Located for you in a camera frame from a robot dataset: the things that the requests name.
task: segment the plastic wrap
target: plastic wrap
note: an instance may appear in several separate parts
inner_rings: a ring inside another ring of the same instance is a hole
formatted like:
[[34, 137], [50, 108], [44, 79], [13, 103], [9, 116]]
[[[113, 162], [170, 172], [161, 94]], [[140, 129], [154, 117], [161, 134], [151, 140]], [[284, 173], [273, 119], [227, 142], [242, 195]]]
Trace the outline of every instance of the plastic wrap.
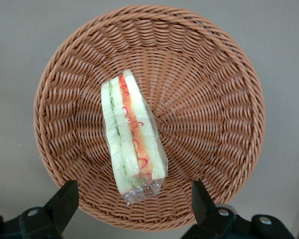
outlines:
[[118, 190], [129, 205], [159, 194], [168, 160], [130, 70], [102, 85], [102, 111]]

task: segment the screw head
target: screw head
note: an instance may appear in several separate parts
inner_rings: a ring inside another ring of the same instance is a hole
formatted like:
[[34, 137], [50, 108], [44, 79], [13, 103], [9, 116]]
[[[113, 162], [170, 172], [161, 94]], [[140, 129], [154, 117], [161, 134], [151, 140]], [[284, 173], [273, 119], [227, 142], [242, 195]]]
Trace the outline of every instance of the screw head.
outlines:
[[259, 217], [259, 221], [261, 221], [265, 225], [271, 225], [271, 221], [269, 218], [266, 217]]
[[224, 217], [229, 216], [229, 212], [226, 209], [221, 208], [218, 210], [218, 212], [220, 215], [222, 215]]
[[32, 209], [31, 211], [28, 212], [28, 217], [34, 216], [37, 214], [39, 209]]

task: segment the table surface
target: table surface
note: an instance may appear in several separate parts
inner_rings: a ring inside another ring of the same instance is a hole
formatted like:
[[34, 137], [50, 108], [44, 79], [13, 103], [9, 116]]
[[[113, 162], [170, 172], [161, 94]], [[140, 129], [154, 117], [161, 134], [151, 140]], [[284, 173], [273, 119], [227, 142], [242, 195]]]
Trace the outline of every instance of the table surface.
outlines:
[[[80, 25], [133, 3], [194, 11], [226, 31], [254, 64], [264, 91], [266, 137], [249, 181], [229, 202], [244, 218], [269, 214], [299, 235], [299, 1], [21, 0], [0, 1], [0, 214], [11, 219], [57, 191], [33, 130], [33, 102], [56, 48]], [[115, 228], [78, 210], [66, 239], [177, 239]]]

